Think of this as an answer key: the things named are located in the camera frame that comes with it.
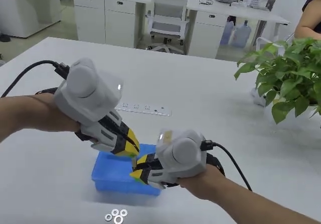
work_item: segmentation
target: electrical outlet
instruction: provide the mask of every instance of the electrical outlet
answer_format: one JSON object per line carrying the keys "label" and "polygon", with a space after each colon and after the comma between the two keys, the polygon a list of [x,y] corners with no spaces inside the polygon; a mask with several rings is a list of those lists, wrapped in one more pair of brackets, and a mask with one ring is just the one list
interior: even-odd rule
{"label": "electrical outlet", "polygon": [[159,115],[159,116],[171,116],[172,111],[163,106],[138,104],[138,103],[126,103],[122,102],[116,106],[116,110],[129,111],[133,113]]}

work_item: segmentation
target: white chair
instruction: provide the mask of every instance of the white chair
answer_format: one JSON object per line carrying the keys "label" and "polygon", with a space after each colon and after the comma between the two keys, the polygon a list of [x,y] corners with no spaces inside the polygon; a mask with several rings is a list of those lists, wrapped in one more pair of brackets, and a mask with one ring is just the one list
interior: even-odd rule
{"label": "white chair", "polygon": [[[285,41],[288,44],[291,44],[293,40],[294,40],[294,33],[285,39]],[[262,49],[262,45],[265,45],[267,43],[272,43],[272,42],[263,38],[263,37],[258,37],[256,39],[256,51],[259,51],[260,49]],[[283,56],[285,53],[285,48],[283,46],[275,44],[275,43],[273,43],[273,45],[277,47],[277,55]]]}
{"label": "white chair", "polygon": [[168,44],[168,37],[180,39],[183,45],[189,22],[186,18],[187,0],[152,0],[152,4],[153,9],[147,15],[148,32],[164,36],[164,42],[151,44],[148,49],[165,49],[168,53],[173,50],[183,54],[182,50]]}

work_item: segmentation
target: blue container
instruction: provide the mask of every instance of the blue container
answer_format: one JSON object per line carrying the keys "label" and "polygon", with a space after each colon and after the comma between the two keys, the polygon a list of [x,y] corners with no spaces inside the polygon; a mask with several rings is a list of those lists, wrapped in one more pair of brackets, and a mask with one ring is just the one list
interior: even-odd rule
{"label": "blue container", "polygon": [[[139,157],[155,153],[155,145],[140,144]],[[99,191],[119,191],[124,193],[138,193],[147,195],[159,195],[161,190],[142,184],[132,177],[131,159],[118,157],[111,153],[99,152],[91,179],[95,182]]]}

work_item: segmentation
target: power cord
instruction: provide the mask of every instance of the power cord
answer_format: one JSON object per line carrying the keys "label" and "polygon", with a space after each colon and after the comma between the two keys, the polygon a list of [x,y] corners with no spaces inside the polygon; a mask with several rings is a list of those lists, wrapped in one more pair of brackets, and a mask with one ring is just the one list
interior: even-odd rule
{"label": "power cord", "polygon": [[207,6],[210,6],[210,5],[212,5],[214,3],[214,1],[213,0],[205,0],[205,1],[203,1],[203,0],[199,0],[199,4],[200,5],[207,5]]}
{"label": "power cord", "polygon": [[6,89],[6,91],[1,95],[1,97],[6,97],[8,95],[8,93],[13,89],[13,87],[20,81],[20,79],[27,73],[29,72],[31,69],[33,69],[34,67],[37,67],[39,65],[43,65],[43,64],[51,64],[53,65],[56,69],[55,72],[57,72],[61,77],[63,77],[64,79],[67,78],[67,75],[69,73],[69,66],[66,66],[65,64],[61,63],[59,64],[58,62],[54,62],[51,60],[43,60],[40,62],[36,62],[31,64],[29,67],[25,68],[25,70],[23,70],[18,77],[16,77],[16,79],[12,82],[12,84],[10,84],[10,86]]}
{"label": "power cord", "polygon": [[241,175],[246,187],[250,190],[250,191],[253,191],[249,182],[247,181],[247,179],[245,178],[243,172],[241,171],[239,165],[236,163],[234,157],[232,156],[232,154],[222,145],[218,144],[218,143],[215,143],[211,140],[205,140],[205,141],[202,141],[202,144],[201,144],[201,150],[202,151],[206,151],[206,150],[212,150],[214,147],[219,147],[220,149],[222,149],[227,155],[228,157],[230,157],[231,161],[233,162],[235,168],[237,169],[237,171],[239,172],[239,174]]}

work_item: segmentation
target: hand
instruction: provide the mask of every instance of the hand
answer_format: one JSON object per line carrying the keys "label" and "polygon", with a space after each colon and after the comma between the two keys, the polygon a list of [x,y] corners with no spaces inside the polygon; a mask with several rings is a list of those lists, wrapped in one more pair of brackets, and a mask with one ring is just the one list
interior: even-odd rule
{"label": "hand", "polygon": [[226,180],[225,176],[213,165],[206,165],[206,171],[190,178],[181,178],[178,184],[199,199],[215,202],[217,184]]}
{"label": "hand", "polygon": [[63,114],[54,103],[50,93],[26,96],[25,128],[48,132],[71,131],[80,129],[80,124]]}

